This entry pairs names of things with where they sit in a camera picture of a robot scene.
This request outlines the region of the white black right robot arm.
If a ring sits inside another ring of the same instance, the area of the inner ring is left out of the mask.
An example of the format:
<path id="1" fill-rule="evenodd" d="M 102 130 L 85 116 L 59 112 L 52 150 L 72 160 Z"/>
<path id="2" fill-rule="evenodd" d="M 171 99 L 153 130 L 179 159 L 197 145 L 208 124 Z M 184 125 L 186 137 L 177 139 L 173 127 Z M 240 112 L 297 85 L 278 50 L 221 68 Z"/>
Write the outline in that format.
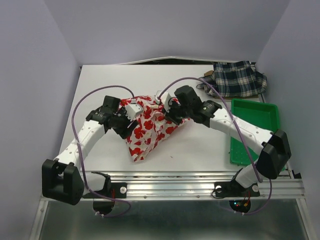
<path id="1" fill-rule="evenodd" d="M 163 104 L 163 113 L 167 120 L 180 125 L 190 118 L 195 123 L 220 131 L 242 142 L 253 150 L 258 158 L 250 165 L 236 172 L 230 181 L 215 182 L 212 196 L 217 199 L 243 197 L 247 192 L 259 196 L 253 187 L 263 178 L 275 180 L 288 160 L 291 149 L 285 131 L 275 132 L 255 126 L 237 116 L 229 109 L 212 100 L 202 101 L 195 90 L 188 85 L 178 88 L 174 101 L 168 92 L 156 97 Z"/>

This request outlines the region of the white red floral skirt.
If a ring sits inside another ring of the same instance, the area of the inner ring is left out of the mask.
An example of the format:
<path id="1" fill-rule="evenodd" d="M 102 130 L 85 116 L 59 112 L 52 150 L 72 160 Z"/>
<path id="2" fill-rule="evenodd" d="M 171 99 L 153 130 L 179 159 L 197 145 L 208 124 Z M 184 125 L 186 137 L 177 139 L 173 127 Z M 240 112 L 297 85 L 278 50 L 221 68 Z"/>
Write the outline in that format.
<path id="1" fill-rule="evenodd" d="M 155 98 L 151 96 L 136 96 L 134 98 L 122 99 L 120 105 L 125 107 L 137 103 L 142 106 L 143 112 L 137 117 L 138 125 L 131 135 L 125 139 L 133 162 L 145 160 L 147 155 L 161 142 L 172 135 L 176 129 L 190 120 L 183 119 L 180 125 L 166 120 L 162 112 L 163 106 L 156 104 Z"/>

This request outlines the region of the brown pleated skirt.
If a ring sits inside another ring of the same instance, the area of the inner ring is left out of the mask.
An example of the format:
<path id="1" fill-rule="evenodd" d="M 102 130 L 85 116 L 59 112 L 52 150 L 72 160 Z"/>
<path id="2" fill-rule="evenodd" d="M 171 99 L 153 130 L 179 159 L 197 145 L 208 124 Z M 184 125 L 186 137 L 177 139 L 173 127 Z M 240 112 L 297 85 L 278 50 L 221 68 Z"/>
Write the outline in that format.
<path id="1" fill-rule="evenodd" d="M 212 76 L 214 74 L 213 70 L 209 70 L 203 74 L 204 77 Z"/>

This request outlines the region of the navy plaid skirt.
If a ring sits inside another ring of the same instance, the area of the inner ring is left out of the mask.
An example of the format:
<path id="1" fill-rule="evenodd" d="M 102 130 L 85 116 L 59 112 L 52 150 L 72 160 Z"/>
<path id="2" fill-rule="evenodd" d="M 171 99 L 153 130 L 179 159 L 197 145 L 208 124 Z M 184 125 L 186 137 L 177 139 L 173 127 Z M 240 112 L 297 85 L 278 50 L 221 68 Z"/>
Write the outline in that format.
<path id="1" fill-rule="evenodd" d="M 267 90 L 267 77 L 256 70 L 250 61 L 215 62 L 213 75 L 202 77 L 207 82 L 196 88 L 207 95 L 223 98 L 249 98 L 263 94 Z"/>

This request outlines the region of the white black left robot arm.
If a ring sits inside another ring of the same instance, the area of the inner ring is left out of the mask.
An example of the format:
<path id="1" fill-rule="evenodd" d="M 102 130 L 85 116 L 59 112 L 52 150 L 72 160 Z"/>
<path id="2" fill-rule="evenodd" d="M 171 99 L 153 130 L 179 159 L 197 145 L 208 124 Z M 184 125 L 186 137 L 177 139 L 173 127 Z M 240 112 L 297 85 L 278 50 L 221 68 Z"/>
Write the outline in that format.
<path id="1" fill-rule="evenodd" d="M 42 195 L 70 205 L 87 194 L 111 198 L 111 177 L 97 171 L 86 173 L 84 160 L 107 131 L 114 130 L 122 139 L 129 137 L 142 112 L 135 101 L 121 106 L 119 98 L 105 96 L 103 104 L 87 115 L 80 131 L 73 132 L 74 139 L 65 150 L 42 164 Z"/>

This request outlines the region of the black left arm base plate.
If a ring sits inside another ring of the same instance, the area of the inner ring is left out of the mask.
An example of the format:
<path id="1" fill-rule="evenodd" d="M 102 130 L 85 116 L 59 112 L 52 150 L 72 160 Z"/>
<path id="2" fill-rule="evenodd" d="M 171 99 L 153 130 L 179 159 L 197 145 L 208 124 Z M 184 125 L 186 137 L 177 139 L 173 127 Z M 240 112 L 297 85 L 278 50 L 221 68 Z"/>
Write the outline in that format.
<path id="1" fill-rule="evenodd" d="M 126 199 L 127 198 L 127 183 L 126 182 L 111 182 L 109 188 L 95 191 L 102 196 L 113 199 Z"/>

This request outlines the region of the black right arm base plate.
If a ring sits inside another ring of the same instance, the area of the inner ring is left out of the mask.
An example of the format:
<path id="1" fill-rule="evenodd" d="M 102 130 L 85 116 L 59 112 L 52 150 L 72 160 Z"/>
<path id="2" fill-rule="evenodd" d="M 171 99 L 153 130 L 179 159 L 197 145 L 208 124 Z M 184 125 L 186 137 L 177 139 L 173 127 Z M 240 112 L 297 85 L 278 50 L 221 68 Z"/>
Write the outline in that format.
<path id="1" fill-rule="evenodd" d="M 236 181 L 216 181 L 211 195 L 216 199 L 259 197 L 259 188 L 254 190 L 253 187 L 258 187 L 258 185 L 254 183 L 244 188 Z"/>

